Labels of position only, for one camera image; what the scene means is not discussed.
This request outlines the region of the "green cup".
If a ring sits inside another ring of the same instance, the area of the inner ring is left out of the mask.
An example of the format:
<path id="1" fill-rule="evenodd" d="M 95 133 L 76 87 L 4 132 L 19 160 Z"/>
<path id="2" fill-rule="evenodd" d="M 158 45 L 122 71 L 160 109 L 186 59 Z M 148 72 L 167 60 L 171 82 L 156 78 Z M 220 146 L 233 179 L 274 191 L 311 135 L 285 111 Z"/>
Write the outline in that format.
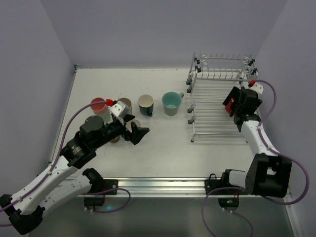
<path id="1" fill-rule="evenodd" d="M 103 119 L 104 123 L 109 123 L 111 121 L 111 113 L 109 110 L 107 110 L 105 113 L 101 115 L 101 118 Z"/>

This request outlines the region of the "red mug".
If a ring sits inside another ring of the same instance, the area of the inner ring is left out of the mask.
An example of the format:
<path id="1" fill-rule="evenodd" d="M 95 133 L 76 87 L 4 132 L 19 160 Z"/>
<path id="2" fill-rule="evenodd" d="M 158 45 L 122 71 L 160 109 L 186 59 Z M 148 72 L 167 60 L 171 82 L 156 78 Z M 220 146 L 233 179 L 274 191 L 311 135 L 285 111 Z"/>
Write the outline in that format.
<path id="1" fill-rule="evenodd" d="M 232 117 L 234 114 L 233 105 L 234 105 L 235 99 L 231 98 L 229 103 L 225 106 L 225 110 L 229 113 L 229 116 Z"/>

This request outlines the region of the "beige tall cup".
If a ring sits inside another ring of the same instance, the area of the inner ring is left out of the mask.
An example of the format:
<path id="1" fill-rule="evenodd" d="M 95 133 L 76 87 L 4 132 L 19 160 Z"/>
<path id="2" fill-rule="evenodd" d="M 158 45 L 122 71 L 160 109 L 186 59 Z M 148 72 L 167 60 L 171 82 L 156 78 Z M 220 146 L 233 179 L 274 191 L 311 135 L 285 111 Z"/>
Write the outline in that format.
<path id="1" fill-rule="evenodd" d="M 119 98 L 118 101 L 123 102 L 129 107 L 128 114 L 132 114 L 132 102 L 128 98 Z"/>

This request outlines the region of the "dark green mug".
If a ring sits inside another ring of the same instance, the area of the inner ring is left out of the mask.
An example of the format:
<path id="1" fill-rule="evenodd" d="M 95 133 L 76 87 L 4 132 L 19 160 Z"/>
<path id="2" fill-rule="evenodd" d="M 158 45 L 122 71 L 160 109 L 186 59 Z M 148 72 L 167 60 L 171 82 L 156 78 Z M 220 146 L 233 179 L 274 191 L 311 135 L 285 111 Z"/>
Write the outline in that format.
<path id="1" fill-rule="evenodd" d="M 148 117 L 153 116 L 154 99 L 151 95 L 141 95 L 138 99 L 138 106 L 142 115 Z"/>

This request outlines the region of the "pink cup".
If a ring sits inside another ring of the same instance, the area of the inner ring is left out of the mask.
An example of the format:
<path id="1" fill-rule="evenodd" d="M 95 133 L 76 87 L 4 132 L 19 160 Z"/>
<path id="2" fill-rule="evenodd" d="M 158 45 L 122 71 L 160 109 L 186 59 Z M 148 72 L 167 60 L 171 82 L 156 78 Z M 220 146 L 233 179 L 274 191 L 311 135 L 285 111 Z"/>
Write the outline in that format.
<path id="1" fill-rule="evenodd" d="M 106 104 L 106 100 L 100 97 L 94 98 L 91 101 L 91 110 L 94 112 L 96 115 L 103 115 L 108 112 L 108 106 Z"/>

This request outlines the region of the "light green mug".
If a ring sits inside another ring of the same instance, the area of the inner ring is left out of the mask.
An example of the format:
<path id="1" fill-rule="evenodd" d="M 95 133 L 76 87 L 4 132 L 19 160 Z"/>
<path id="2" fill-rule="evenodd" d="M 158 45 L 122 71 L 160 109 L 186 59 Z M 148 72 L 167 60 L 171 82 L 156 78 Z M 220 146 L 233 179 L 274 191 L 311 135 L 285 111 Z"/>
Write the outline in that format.
<path id="1" fill-rule="evenodd" d="M 162 97 L 162 104 L 164 112 L 168 116 L 174 116 L 177 114 L 179 107 L 182 104 L 184 93 L 168 92 Z"/>

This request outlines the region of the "light blue mug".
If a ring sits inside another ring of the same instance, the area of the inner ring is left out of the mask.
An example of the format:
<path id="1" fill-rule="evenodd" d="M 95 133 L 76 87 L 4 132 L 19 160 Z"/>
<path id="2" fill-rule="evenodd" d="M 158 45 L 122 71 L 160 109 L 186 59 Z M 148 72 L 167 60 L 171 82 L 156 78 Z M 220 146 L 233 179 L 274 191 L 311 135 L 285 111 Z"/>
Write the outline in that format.
<path id="1" fill-rule="evenodd" d="M 141 123 L 137 119 L 133 119 L 132 122 L 134 122 L 138 127 L 141 127 Z"/>

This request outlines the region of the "cream small cup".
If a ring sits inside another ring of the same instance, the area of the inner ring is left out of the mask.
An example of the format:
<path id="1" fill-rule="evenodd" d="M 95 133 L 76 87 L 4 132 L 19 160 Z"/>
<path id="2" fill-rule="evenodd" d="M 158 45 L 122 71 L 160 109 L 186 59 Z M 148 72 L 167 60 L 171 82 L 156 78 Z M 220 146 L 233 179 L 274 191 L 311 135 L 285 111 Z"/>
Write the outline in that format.
<path id="1" fill-rule="evenodd" d="M 117 143 L 119 140 L 120 140 L 120 137 L 117 137 L 117 138 L 111 140 L 110 142 L 111 142 L 111 143 Z"/>

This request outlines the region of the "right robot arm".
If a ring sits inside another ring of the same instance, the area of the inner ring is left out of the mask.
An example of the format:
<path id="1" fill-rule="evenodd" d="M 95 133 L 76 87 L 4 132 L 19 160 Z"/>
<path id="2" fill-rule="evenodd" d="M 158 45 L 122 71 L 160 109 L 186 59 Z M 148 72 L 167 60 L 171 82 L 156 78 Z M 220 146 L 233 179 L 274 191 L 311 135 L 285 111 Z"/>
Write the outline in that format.
<path id="1" fill-rule="evenodd" d="M 256 91 L 234 86 L 223 105 L 254 156 L 247 171 L 227 169 L 227 185 L 241 187 L 251 195 L 283 198 L 287 193 L 292 162 L 272 152 L 261 118 L 256 114 L 262 100 Z"/>

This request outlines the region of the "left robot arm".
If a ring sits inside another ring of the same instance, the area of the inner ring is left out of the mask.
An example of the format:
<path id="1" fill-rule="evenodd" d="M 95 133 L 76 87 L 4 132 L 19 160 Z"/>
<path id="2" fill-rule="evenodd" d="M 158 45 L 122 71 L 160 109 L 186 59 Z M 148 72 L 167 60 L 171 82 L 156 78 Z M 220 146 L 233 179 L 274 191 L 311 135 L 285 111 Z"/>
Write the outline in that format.
<path id="1" fill-rule="evenodd" d="M 58 205 L 81 194 L 100 193 L 103 178 L 94 168 L 85 169 L 68 185 L 60 184 L 95 158 L 98 148 L 113 139 L 122 136 L 137 145 L 149 131 L 149 128 L 138 127 L 134 122 L 128 130 L 125 121 L 115 119 L 104 123 L 100 116 L 88 117 L 54 163 L 20 191 L 0 197 L 0 205 L 10 225 L 21 235 L 28 234 Z"/>

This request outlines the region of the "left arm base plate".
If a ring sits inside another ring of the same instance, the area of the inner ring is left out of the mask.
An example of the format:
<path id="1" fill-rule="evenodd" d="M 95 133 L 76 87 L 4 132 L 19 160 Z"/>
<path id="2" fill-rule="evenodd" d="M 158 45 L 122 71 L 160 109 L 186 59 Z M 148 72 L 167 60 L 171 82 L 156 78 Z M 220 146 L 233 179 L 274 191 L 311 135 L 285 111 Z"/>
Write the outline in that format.
<path id="1" fill-rule="evenodd" d="M 94 182 L 87 195 L 116 195 L 119 187 L 118 179 L 102 179 Z"/>

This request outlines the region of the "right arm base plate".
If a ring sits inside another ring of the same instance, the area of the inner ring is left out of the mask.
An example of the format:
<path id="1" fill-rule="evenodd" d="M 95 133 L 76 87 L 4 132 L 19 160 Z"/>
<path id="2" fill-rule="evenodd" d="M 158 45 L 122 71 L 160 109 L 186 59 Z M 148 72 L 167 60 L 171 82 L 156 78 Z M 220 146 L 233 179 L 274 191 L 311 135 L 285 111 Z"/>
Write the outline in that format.
<path id="1" fill-rule="evenodd" d="M 228 173 L 226 172 L 222 173 L 220 178 L 218 178 L 215 173 L 211 173 L 209 178 L 204 181 L 206 195 L 214 189 L 227 187 L 233 187 L 233 185 L 229 183 Z"/>

